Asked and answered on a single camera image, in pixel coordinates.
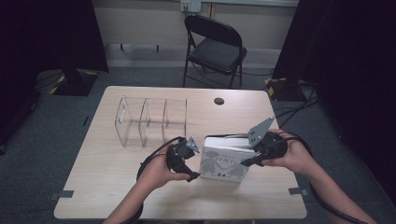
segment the forearm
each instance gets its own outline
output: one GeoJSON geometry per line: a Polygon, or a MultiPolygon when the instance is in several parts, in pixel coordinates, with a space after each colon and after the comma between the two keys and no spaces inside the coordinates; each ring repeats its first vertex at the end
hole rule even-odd
{"type": "MultiPolygon", "coordinates": [[[[330,207],[348,216],[367,223],[375,223],[356,203],[354,203],[332,180],[332,178],[317,164],[306,176],[320,199],[330,207]]],[[[342,218],[329,213],[333,223],[349,223],[342,218]]]]}
{"type": "Polygon", "coordinates": [[[152,190],[149,188],[145,188],[144,185],[136,183],[117,208],[105,220],[104,224],[119,224],[133,217],[151,192],[152,190]]]}

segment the person's right hand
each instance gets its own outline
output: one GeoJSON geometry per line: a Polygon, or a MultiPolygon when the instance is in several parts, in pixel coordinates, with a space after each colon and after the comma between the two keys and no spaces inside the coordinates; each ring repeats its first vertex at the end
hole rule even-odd
{"type": "MultiPolygon", "coordinates": [[[[279,134],[282,138],[292,137],[292,135],[279,129],[271,129],[269,131],[279,134]]],[[[286,167],[294,173],[301,175],[309,175],[309,172],[318,165],[304,145],[297,140],[288,141],[288,151],[285,156],[278,159],[263,160],[262,164],[286,167]]]]}

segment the white book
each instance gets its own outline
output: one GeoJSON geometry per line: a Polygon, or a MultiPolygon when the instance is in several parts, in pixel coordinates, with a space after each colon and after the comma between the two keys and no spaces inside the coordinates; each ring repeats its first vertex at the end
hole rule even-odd
{"type": "Polygon", "coordinates": [[[257,154],[248,147],[247,138],[205,138],[201,156],[201,177],[240,183],[248,172],[241,161],[257,154]]]}

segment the hand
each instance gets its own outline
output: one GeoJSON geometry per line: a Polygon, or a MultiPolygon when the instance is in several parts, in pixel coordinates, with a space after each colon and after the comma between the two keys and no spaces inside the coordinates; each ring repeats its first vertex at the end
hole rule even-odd
{"type": "Polygon", "coordinates": [[[164,186],[170,180],[187,180],[190,178],[187,174],[173,173],[169,170],[166,164],[166,152],[171,146],[168,145],[158,152],[148,163],[136,184],[142,184],[150,190],[155,190],[164,186]]]}
{"type": "MultiPolygon", "coordinates": [[[[282,138],[292,137],[279,129],[269,130],[272,133],[279,134],[282,138]]],[[[263,165],[286,167],[294,173],[307,176],[312,168],[318,166],[315,160],[308,153],[302,143],[297,140],[288,141],[288,151],[285,156],[279,159],[263,160],[263,165]]]]}

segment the acrylic divider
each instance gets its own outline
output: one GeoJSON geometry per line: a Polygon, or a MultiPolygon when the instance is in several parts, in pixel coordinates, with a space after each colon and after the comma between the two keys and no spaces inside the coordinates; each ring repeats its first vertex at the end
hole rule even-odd
{"type": "Polygon", "coordinates": [[[160,147],[186,135],[187,99],[122,96],[115,125],[124,147],[160,147]]]}

